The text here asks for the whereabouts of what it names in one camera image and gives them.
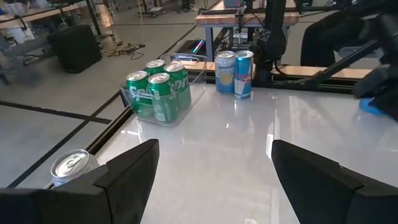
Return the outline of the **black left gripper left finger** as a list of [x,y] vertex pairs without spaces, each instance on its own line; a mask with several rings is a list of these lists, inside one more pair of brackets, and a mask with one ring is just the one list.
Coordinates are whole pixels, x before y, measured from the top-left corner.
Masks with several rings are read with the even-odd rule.
[[158,161],[149,139],[54,189],[0,189],[0,224],[140,224]]

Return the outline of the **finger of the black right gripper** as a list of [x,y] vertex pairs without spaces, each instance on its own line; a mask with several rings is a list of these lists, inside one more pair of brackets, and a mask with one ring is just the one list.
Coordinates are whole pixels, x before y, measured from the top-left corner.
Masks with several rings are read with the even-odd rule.
[[398,121],[398,93],[385,93],[375,97],[373,105],[394,121]]
[[379,65],[354,84],[353,95],[356,98],[373,98],[397,83],[398,65]]

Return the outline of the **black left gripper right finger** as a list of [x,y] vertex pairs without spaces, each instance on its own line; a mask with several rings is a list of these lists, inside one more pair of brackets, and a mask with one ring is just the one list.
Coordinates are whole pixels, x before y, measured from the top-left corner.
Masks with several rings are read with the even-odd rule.
[[300,224],[398,224],[398,188],[283,140],[271,158]]

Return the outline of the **white blue Spindrift can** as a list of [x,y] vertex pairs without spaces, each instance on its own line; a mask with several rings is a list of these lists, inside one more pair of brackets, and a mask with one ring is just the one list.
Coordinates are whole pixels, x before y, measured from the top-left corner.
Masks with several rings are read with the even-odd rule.
[[216,90],[223,94],[234,91],[235,53],[229,50],[221,51],[215,57]]
[[50,174],[55,187],[99,167],[96,157],[84,149],[74,149],[60,156],[51,166]]

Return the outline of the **green Sprite can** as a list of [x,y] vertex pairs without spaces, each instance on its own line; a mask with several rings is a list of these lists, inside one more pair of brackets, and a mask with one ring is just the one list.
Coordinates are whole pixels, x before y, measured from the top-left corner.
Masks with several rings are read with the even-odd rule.
[[132,109],[140,118],[153,117],[152,101],[147,94],[147,72],[138,70],[126,77],[126,88],[132,100]]
[[164,72],[165,61],[161,59],[151,60],[150,62],[146,63],[145,71],[147,72],[148,76],[151,76],[156,73],[163,73]]
[[173,123],[179,115],[174,82],[168,73],[156,73],[149,77],[148,94],[152,97],[152,109],[157,121]]
[[183,64],[175,62],[165,66],[165,71],[174,81],[177,92],[178,105],[181,110],[186,110],[192,102],[188,73]]

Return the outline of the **wooden workbench grey legs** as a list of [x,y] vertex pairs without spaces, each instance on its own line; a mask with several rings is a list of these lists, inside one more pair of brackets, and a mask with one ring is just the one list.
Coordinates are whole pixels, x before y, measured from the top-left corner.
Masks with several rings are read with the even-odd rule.
[[3,73],[15,73],[17,69],[26,66],[24,56],[29,52],[44,47],[49,47],[47,36],[40,36],[36,39],[29,39],[26,42],[17,42],[15,46],[9,45],[4,36],[4,31],[20,29],[25,32],[30,29],[29,23],[38,19],[45,19],[52,16],[65,16],[70,11],[76,11],[80,5],[75,3],[67,6],[53,7],[48,9],[29,9],[27,14],[22,16],[6,14],[0,16],[0,71]]
[[222,0],[219,0],[209,11],[211,13],[201,13],[196,16],[195,23],[198,27],[205,29],[205,40],[206,40],[206,56],[209,61],[214,60],[214,54],[216,44],[214,44],[213,29],[218,28],[237,28],[239,25],[245,28],[260,27],[260,22],[257,18],[263,21],[266,18],[266,14],[260,10],[255,10],[253,14],[245,14],[239,22],[239,19],[235,14],[221,13],[226,11],[232,11],[232,8],[225,8]]

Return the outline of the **clear plastic bin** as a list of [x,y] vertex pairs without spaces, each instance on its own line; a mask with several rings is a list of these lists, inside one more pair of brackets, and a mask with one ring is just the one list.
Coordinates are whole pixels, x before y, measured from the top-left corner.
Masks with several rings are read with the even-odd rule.
[[[170,57],[173,54],[164,54],[160,57],[161,60],[165,61],[165,66],[169,65],[170,63],[175,63],[173,62]],[[130,107],[130,109],[133,111],[133,113],[136,115],[136,118],[141,120],[141,121],[147,121],[149,123],[153,123],[153,124],[158,124],[161,126],[176,126],[178,125],[185,117],[186,115],[189,113],[189,111],[193,108],[193,106],[195,105],[195,103],[200,99],[200,97],[204,94],[205,90],[206,90],[206,79],[205,79],[205,75],[207,72],[207,65],[209,65],[209,62],[198,62],[196,64],[194,64],[193,62],[185,62],[185,63],[181,63],[183,64],[183,66],[185,67],[187,73],[188,73],[188,81],[190,84],[190,92],[191,92],[191,97],[192,97],[192,102],[191,105],[188,109],[186,110],[181,110],[179,108],[179,115],[176,121],[174,121],[173,123],[165,123],[165,122],[160,122],[157,121],[155,116],[154,116],[154,111],[153,111],[153,117],[151,118],[140,118],[137,116],[137,114],[135,114],[135,112],[132,109],[132,100],[129,98],[128,95],[128,90],[126,88],[126,82],[125,84],[121,85],[120,87],[120,95],[121,98],[123,99],[123,103],[125,106]],[[146,96],[148,96],[151,100],[152,97],[150,94],[147,94]]]

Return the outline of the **black computer tower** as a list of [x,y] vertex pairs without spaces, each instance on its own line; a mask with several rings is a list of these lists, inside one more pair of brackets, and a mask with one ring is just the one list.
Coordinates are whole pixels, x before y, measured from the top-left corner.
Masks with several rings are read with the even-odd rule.
[[78,25],[47,36],[62,68],[81,73],[102,59],[99,44],[89,25]]

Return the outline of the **small wheeled dolly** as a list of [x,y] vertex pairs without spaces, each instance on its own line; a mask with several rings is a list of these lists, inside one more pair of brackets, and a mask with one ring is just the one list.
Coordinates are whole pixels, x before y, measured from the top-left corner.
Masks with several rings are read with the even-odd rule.
[[153,7],[151,9],[144,8],[143,11],[138,12],[138,16],[142,17],[143,15],[149,15],[153,18],[156,18],[158,15],[165,14],[166,11],[163,7]]

